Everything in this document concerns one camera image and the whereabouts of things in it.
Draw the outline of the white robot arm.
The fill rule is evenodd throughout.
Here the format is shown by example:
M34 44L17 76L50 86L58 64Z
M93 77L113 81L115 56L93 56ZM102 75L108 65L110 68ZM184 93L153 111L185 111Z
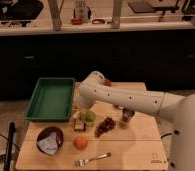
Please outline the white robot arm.
M195 94L120 89L106 86L105 80L101 72L91 72L79 85L78 106L89 109L102 101L172 122L168 170L195 171Z

